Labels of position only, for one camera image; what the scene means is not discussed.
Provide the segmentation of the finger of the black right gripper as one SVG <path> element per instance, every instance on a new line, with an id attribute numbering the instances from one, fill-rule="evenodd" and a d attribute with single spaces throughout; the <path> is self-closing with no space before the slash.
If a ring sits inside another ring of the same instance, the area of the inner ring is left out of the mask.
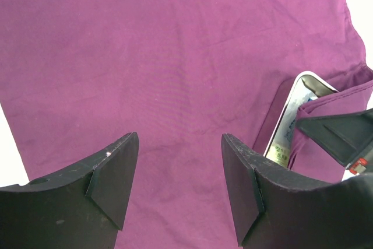
<path id="1" fill-rule="evenodd" d="M 344 168 L 372 167 L 372 109 L 301 118 L 296 127 Z"/>

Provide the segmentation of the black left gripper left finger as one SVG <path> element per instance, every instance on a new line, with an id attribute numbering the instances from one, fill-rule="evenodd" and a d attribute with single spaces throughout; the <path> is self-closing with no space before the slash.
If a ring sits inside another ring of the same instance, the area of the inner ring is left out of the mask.
<path id="1" fill-rule="evenodd" d="M 2 248 L 114 248 L 138 159 L 131 132 L 26 185 L 1 188 Z"/>

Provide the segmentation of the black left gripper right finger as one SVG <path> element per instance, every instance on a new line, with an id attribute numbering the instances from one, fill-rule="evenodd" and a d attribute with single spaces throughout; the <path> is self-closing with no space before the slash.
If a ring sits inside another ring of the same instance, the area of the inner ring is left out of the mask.
<path id="1" fill-rule="evenodd" d="M 327 183 L 284 168 L 232 134 L 221 152 L 243 248 L 371 248 L 372 175 Z"/>

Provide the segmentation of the blue-white gauze packet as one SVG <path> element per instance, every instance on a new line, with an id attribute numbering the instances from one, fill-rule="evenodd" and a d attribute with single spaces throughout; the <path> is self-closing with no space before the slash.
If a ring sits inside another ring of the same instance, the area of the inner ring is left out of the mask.
<path id="1" fill-rule="evenodd" d="M 286 113 L 284 115 L 284 122 L 286 124 L 285 126 L 285 136 L 286 138 L 289 138 L 290 135 L 293 133 L 294 126 L 295 126 L 295 119 L 297 116 L 298 108 L 309 102 L 318 99 L 318 97 L 313 93 L 307 93 L 303 97 L 294 97 L 291 102 L 289 102 L 289 105 L 287 107 Z"/>

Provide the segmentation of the steel instrument tray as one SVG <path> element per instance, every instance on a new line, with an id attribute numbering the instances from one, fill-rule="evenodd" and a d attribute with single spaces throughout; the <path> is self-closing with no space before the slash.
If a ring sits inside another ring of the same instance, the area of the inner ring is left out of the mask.
<path id="1" fill-rule="evenodd" d="M 263 151 L 265 157 L 270 146 L 274 143 L 287 147 L 289 150 L 291 149 L 293 133 L 289 138 L 286 138 L 284 134 L 286 130 L 286 124 L 283 121 L 284 115 L 289 102 L 294 97 L 303 97 L 310 92 L 321 98 L 337 93 L 338 90 L 311 71 L 301 72 L 295 78 L 291 78 L 280 85 L 265 120 L 265 144 Z"/>

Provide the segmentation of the purple cloth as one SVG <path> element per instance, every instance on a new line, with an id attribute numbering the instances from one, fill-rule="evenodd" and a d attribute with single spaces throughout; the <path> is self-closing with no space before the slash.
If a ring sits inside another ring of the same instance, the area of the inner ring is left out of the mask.
<path id="1" fill-rule="evenodd" d="M 117 248 L 236 248 L 221 136 L 257 140 L 303 71 L 366 108 L 346 0 L 1 0 L 1 105 L 30 179 L 139 135 Z"/>

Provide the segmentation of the green-white packet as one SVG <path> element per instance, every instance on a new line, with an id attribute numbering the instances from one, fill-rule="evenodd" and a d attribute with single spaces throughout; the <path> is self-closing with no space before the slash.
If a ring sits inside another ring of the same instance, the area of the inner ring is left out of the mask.
<path id="1" fill-rule="evenodd" d="M 290 158 L 290 150 L 287 147 L 284 147 L 278 143 L 274 143 L 270 146 L 266 157 L 275 163 L 287 168 L 289 158 Z"/>

